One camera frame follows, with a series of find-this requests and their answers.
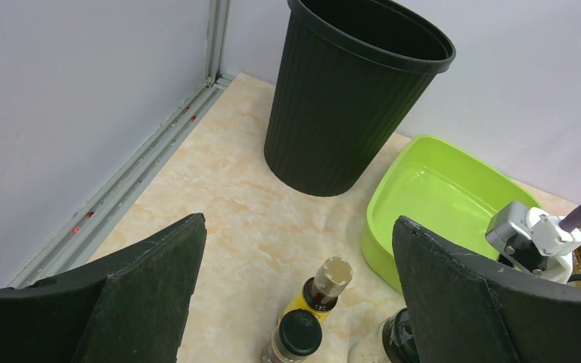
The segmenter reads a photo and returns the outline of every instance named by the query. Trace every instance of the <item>yellow label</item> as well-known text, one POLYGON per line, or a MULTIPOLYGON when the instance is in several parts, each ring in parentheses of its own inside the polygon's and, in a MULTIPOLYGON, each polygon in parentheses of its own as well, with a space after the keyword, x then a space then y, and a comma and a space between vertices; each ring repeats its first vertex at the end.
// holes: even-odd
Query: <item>yellow label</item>
POLYGON ((326 319, 326 317, 328 316, 328 314, 331 312, 330 310, 327 312, 318 312, 314 309, 311 309, 311 307, 308 306, 308 304, 306 304, 306 300, 304 299, 304 295, 302 294, 302 291, 300 291, 300 293, 298 293, 295 296, 295 298, 290 301, 288 306, 286 306, 286 309, 284 309, 284 312, 279 317, 277 324, 279 324, 279 322, 281 321, 281 318, 283 318, 284 315, 286 315, 288 312, 292 312, 293 310, 298 310, 298 309, 306 310, 306 311, 310 312, 311 314, 313 314, 313 316, 315 316, 317 318, 317 320, 319 321, 319 324, 323 323, 324 320, 326 319))

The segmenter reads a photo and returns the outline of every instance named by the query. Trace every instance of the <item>jar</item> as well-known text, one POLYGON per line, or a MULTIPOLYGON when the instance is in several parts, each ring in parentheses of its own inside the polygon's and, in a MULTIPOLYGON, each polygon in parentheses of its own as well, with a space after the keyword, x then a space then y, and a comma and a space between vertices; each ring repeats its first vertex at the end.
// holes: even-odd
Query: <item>jar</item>
POLYGON ((317 318, 305 310, 293 310, 275 327, 262 351, 261 363, 305 361, 321 343, 322 327, 317 318))
POLYGON ((409 312, 402 309, 360 340, 350 351, 349 363, 419 363, 409 312))

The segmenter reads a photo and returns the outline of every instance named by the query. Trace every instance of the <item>black trash can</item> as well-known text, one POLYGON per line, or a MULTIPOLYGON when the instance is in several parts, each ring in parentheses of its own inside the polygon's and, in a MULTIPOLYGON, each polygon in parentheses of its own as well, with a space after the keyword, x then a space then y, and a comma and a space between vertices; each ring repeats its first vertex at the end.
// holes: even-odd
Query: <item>black trash can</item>
POLYGON ((349 190, 455 57, 433 24, 391 0, 288 0, 264 155, 303 193, 349 190))

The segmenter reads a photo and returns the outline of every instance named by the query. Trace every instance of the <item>metal frame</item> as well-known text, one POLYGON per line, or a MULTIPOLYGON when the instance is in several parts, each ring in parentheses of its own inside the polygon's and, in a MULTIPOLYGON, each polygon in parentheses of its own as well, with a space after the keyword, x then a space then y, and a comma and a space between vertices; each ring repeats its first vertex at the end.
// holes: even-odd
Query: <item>metal frame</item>
POLYGON ((233 80, 219 62, 228 0, 210 0, 204 82, 8 284, 22 288, 85 264, 233 80))

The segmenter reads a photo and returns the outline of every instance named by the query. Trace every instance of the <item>yellow bottle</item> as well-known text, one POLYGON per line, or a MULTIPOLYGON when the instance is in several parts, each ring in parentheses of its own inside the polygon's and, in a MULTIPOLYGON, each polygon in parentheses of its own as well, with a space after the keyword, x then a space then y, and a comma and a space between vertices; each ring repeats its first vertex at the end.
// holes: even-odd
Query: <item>yellow bottle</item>
POLYGON ((353 279, 353 269, 346 260, 333 256, 324 262, 314 277, 290 301, 281 318, 288 312, 302 309, 311 312, 322 323, 337 304, 337 298, 353 279))

